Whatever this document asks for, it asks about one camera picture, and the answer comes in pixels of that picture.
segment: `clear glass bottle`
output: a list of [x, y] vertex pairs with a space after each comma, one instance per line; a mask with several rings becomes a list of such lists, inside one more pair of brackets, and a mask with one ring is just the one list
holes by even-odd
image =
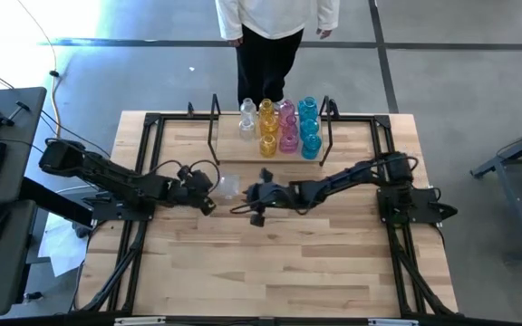
[[252, 121], [251, 118], [243, 118], [241, 122], [239, 122], [239, 135], [242, 140], [249, 141], [255, 139], [255, 122]]
[[241, 121], [239, 122], [239, 135], [241, 139], [252, 140], [256, 137], [256, 105], [247, 98], [241, 104]]
[[277, 151], [277, 140], [273, 135], [265, 135], [259, 140], [259, 151], [264, 158], [272, 158]]
[[322, 140], [316, 135], [309, 135], [304, 139], [304, 146], [301, 149], [301, 156], [305, 159], [314, 159], [319, 154], [322, 147]]
[[315, 135], [317, 134], [317, 131], [319, 130], [319, 123], [315, 120], [304, 120], [299, 124], [299, 130], [300, 130], [300, 138], [305, 140], [307, 136], [309, 135]]
[[250, 119], [251, 121], [255, 122], [255, 116], [257, 107], [253, 100], [246, 98], [243, 100], [243, 104], [241, 104], [241, 121], [245, 119]]
[[295, 115], [295, 105], [290, 100], [285, 100], [279, 107], [279, 124], [284, 127], [286, 119], [289, 116]]
[[297, 135], [283, 135], [279, 140], [279, 150], [285, 154], [295, 153], [299, 145], [299, 137]]
[[269, 99], [264, 99], [259, 104], [259, 118], [268, 117], [275, 115], [275, 109], [273, 102]]
[[303, 101], [299, 101], [299, 120], [316, 120], [317, 119], [317, 102], [313, 97], [306, 97]]
[[279, 130], [279, 120], [274, 115], [263, 116], [259, 118], [259, 128], [261, 129], [261, 136], [273, 135], [276, 138]]
[[297, 136], [297, 117], [295, 115], [287, 117], [287, 119], [285, 119], [286, 124], [284, 126], [281, 125], [281, 120], [279, 123], [281, 126], [281, 134], [283, 136]]

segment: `wooden table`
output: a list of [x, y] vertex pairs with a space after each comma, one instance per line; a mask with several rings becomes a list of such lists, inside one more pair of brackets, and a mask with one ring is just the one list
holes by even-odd
[[[122, 113], [112, 150], [114, 162], [134, 167], [145, 113]], [[420, 160], [414, 171], [415, 186], [426, 187], [428, 178], [413, 116], [391, 115], [391, 127], [396, 149]], [[154, 133], [148, 149], [152, 149]], [[168, 121], [159, 160], [174, 158], [190, 164], [211, 159], [207, 135], [206, 121]], [[320, 179], [372, 158], [370, 129], [365, 123], [334, 122], [333, 139], [332, 152], [322, 168], [317, 164], [240, 163], [222, 164], [220, 169], [223, 174], [239, 175], [240, 188], [245, 190], [258, 180], [262, 167], [275, 174], [275, 182], [286, 184], [294, 179]], [[198, 167], [216, 177], [207, 164]], [[167, 165], [159, 173], [175, 175], [177, 169]], [[144, 245], [134, 313], [398, 317], [388, 236], [379, 222], [375, 189], [371, 185], [348, 189], [304, 217], [269, 209], [264, 228], [249, 225], [249, 216], [228, 213], [241, 204], [243, 195], [231, 200], [213, 196], [218, 207], [208, 217], [192, 208], [157, 208]], [[78, 293], [81, 306], [112, 272], [122, 225], [120, 221], [106, 223], [90, 241]], [[421, 274], [446, 306], [456, 311], [438, 232], [429, 225], [411, 228]], [[405, 279], [414, 309], [411, 283]], [[121, 302], [127, 282], [125, 274]]]

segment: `gray floor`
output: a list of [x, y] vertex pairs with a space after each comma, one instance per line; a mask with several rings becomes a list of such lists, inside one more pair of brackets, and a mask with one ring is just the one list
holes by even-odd
[[[219, 40], [212, 0], [122, 2], [24, 0], [52, 37]], [[378, 0], [387, 42], [522, 43], [520, 0]], [[329, 41], [374, 40], [366, 0], [343, 0], [340, 29]], [[55, 17], [49, 13], [61, 13]], [[315, 22], [307, 41], [315, 41]], [[12, 36], [21, 37], [15, 42]], [[51, 51], [20, 7], [0, 9], [0, 76], [14, 86], [49, 87]], [[236, 109], [235, 53], [228, 48], [56, 47], [64, 81], [57, 100], [63, 125], [109, 149], [122, 110], [205, 110], [217, 93]], [[416, 117], [431, 183], [459, 208], [445, 223], [446, 250], [460, 311], [522, 321], [522, 264], [502, 256], [522, 248], [495, 176], [468, 171], [522, 133], [522, 52], [389, 51], [401, 113]], [[302, 49], [285, 92], [297, 99], [333, 96], [342, 111], [388, 112], [376, 50]], [[49, 99], [45, 109], [52, 113]], [[41, 125], [36, 145], [51, 131]], [[80, 185], [50, 177], [34, 152], [27, 175], [51, 189]], [[30, 275], [29, 290], [46, 299], [10, 315], [65, 312], [74, 276], [54, 279], [47, 264]]]

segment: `pink glass bottle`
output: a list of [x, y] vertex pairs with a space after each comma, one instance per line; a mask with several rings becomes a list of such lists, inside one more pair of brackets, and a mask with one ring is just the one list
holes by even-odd
[[285, 127], [287, 117], [292, 115], [295, 115], [295, 105], [290, 100], [285, 100], [279, 107], [279, 125]]
[[283, 136], [297, 136], [297, 117], [291, 115], [285, 119], [285, 125], [281, 125], [281, 134]]
[[299, 145], [299, 137], [297, 135], [283, 135], [279, 140], [279, 150], [285, 154], [295, 153]]

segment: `metal bracket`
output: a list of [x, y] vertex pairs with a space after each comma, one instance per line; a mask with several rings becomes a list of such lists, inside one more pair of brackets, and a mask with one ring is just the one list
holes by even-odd
[[192, 106], [192, 103], [189, 102], [188, 107], [187, 107], [187, 116], [190, 119], [192, 119], [194, 115], [195, 115], [195, 108]]
[[84, 201], [93, 207], [92, 219], [98, 221], [148, 221], [152, 219], [154, 205], [142, 210], [127, 209], [127, 207], [112, 193], [102, 192]]
[[166, 317], [129, 317], [114, 320], [114, 326], [164, 325], [165, 323]]
[[375, 115], [373, 116], [373, 119], [386, 129], [389, 129], [391, 127], [390, 116]]
[[149, 127], [160, 118], [159, 113], [146, 113], [144, 116], [144, 126]]
[[418, 321], [391, 320], [391, 319], [369, 319], [370, 326], [418, 326]]
[[434, 188], [380, 187], [376, 192], [380, 219], [383, 223], [404, 224], [442, 222]]

